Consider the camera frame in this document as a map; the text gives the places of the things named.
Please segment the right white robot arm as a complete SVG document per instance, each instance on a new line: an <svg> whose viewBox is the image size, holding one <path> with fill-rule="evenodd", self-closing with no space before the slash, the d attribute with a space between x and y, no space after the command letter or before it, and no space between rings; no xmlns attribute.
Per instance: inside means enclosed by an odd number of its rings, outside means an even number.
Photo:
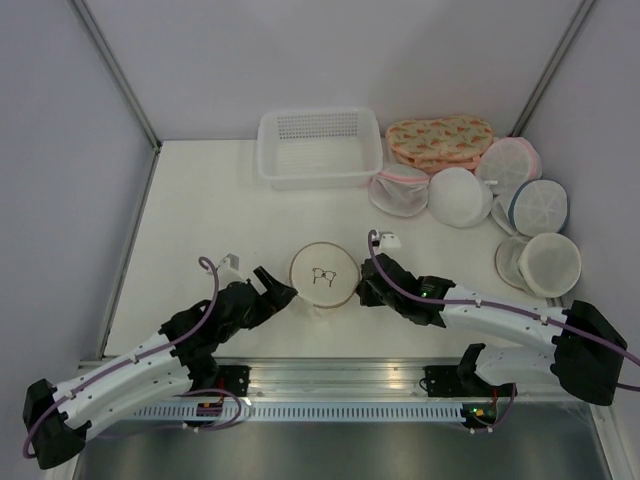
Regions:
<svg viewBox="0 0 640 480"><path fill-rule="evenodd" d="M418 326L473 330L511 342L509 348L467 348L456 371L463 392L550 383L584 402L612 404L627 343L592 304L503 304L448 279L415 277L384 253L366 259L360 270L356 292L365 307L386 306Z"/></svg>

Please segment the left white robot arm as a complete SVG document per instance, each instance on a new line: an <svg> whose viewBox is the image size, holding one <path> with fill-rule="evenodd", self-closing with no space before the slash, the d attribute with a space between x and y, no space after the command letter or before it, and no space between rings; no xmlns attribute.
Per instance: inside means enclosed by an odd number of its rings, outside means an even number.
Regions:
<svg viewBox="0 0 640 480"><path fill-rule="evenodd" d="M175 396L225 396L213 358L216 349L284 310L298 292L262 267L254 271L262 291L248 280L223 285L208 258L199 262L213 276L210 298L174 314L127 354L72 380L53 384L41 379L27 388L24 458L51 469L146 405Z"/></svg>

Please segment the beige mesh laundry bag glasses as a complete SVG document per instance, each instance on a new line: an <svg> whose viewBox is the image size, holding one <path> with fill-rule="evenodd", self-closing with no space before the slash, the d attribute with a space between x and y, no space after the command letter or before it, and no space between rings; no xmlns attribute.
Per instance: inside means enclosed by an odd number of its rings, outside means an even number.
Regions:
<svg viewBox="0 0 640 480"><path fill-rule="evenodd" d="M293 312L305 318L325 319L351 300L361 276L356 261L344 248L331 242L314 242L292 257L288 278L297 291Z"/></svg>

